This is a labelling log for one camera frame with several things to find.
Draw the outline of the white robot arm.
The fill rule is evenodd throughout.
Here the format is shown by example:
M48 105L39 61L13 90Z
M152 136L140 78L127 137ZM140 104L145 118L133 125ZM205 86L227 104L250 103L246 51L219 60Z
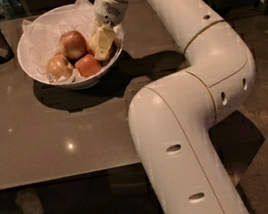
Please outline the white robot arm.
M97 22L118 25L129 0L95 0ZM251 93L255 62L237 32L202 0L147 0L189 65L143 87L129 127L164 214L250 214L209 129Z

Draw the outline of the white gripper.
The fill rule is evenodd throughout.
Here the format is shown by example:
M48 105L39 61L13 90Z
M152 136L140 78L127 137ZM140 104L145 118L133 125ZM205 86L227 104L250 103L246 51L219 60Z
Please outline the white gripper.
M127 0L95 0L95 17L88 50L99 61L106 60L116 37L112 26L122 23L127 11Z

